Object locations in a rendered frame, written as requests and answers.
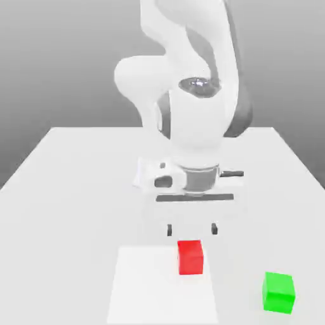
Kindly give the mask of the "small red cube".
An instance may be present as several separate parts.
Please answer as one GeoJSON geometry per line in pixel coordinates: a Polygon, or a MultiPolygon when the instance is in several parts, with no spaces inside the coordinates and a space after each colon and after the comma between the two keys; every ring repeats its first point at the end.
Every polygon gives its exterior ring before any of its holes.
{"type": "Polygon", "coordinates": [[[204,253],[200,240],[178,241],[178,271],[180,275],[201,275],[204,253]]]}

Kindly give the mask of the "small green cube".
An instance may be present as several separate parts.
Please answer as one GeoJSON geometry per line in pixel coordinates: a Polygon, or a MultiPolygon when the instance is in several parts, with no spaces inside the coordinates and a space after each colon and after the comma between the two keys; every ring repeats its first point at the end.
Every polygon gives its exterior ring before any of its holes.
{"type": "Polygon", "coordinates": [[[295,285],[291,275],[276,272],[265,273],[262,285],[264,310],[291,314],[295,299],[295,285]]]}

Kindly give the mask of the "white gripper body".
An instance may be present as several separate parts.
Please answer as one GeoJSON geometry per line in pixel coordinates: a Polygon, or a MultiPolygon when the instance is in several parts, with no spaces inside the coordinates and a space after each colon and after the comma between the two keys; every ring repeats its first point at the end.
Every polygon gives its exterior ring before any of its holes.
{"type": "Polygon", "coordinates": [[[152,216],[163,223],[204,223],[227,216],[235,208],[232,193],[186,196],[158,195],[152,204],[152,216]]]}

